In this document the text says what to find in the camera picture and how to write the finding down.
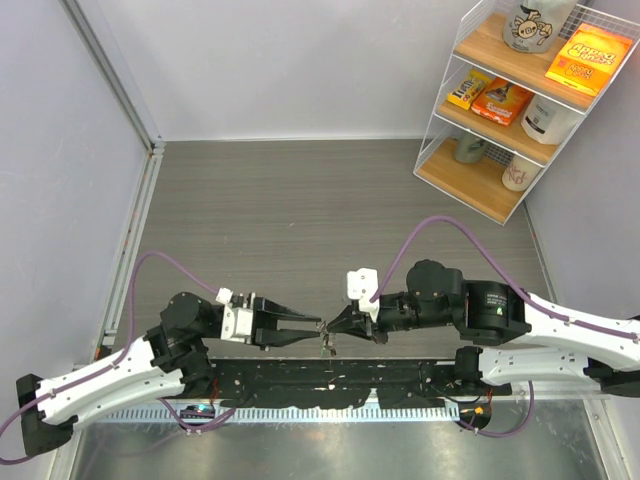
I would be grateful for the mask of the silver keys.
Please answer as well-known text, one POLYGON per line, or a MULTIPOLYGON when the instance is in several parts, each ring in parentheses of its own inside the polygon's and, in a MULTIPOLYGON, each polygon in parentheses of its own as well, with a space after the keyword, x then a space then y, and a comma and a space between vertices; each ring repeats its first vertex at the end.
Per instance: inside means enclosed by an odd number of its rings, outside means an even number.
POLYGON ((321 358, 333 358, 337 355, 336 349, 333 343, 333 337, 327 330, 327 325, 325 322, 322 322, 318 327, 320 340, 321 340, 321 350, 320 357, 321 358))

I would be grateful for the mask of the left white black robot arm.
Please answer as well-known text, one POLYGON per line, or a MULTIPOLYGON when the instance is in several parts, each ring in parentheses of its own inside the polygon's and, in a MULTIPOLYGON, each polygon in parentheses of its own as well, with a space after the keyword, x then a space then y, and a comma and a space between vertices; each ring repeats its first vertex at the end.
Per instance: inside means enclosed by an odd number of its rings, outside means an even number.
POLYGON ((52 379, 34 374, 16 382, 24 450, 34 457, 66 444, 75 431, 118 410, 156 398, 201 398, 216 376, 207 339, 261 350, 318 337, 311 330, 281 329, 279 321, 319 322, 256 294, 229 290, 209 302, 175 295, 158 326, 123 349, 52 379))

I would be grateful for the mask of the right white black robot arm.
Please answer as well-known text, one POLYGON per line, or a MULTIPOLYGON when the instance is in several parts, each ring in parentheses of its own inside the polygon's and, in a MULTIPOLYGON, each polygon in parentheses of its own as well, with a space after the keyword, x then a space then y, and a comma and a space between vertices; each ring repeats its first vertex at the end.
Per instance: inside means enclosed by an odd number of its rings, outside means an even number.
POLYGON ((325 327, 384 344, 396 331, 453 327, 457 350, 446 382, 466 394, 526 381, 577 381, 609 395, 639 395, 639 321, 567 309, 505 283, 466 280, 432 260, 407 273, 405 290, 368 299, 372 269, 347 275, 350 300, 325 327))

